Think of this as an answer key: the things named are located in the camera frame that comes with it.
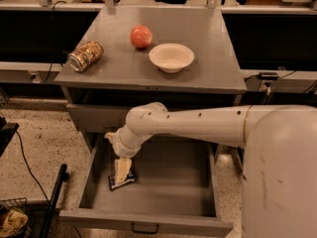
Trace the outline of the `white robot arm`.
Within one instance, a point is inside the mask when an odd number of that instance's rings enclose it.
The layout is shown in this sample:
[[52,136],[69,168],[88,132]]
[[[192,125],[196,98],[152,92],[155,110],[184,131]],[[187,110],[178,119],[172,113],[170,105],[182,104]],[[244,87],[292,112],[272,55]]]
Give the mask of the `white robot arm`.
[[137,106],[105,137],[118,159],[110,184],[128,182],[131,159],[154,135],[240,147],[243,163],[242,238],[317,238],[317,109],[247,105],[169,112]]

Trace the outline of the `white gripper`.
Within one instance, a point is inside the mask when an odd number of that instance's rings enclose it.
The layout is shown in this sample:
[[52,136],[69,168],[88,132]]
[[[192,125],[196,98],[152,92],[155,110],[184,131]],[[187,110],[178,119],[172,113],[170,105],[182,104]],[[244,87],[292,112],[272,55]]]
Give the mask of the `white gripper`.
[[138,135],[127,126],[118,129],[115,133],[108,132],[104,135],[119,157],[115,161],[115,184],[121,184],[127,180],[132,165],[131,158],[150,137],[151,135]]

